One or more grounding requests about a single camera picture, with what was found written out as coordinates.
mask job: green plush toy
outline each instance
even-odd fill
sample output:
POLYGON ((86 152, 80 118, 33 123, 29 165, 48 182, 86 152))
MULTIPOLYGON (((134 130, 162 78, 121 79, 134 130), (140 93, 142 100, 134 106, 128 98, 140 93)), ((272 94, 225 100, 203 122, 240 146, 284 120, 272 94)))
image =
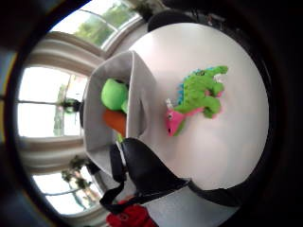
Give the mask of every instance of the green plush toy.
POLYGON ((177 135, 184 127, 188 116, 203 113, 207 118, 214 118, 221 110, 217 97, 223 92, 223 84, 214 76, 225 74, 227 66, 217 66, 205 70, 196 70, 180 84, 178 105, 173 107, 167 100, 166 125, 169 136, 177 135))
POLYGON ((129 91, 127 86, 114 79, 107 79, 100 93, 100 99, 105 107, 112 111, 127 113, 129 91))

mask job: dinosaur spikes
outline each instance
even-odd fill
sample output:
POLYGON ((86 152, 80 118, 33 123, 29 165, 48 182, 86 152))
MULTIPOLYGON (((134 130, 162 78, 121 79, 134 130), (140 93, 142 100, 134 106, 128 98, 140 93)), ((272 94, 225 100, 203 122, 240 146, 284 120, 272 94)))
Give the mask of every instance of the dinosaur spikes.
POLYGON ((169 110, 172 110, 172 109, 173 109, 173 106, 172 106, 171 101, 170 101, 169 98, 166 100, 166 103, 167 103, 168 109, 169 109, 169 110))

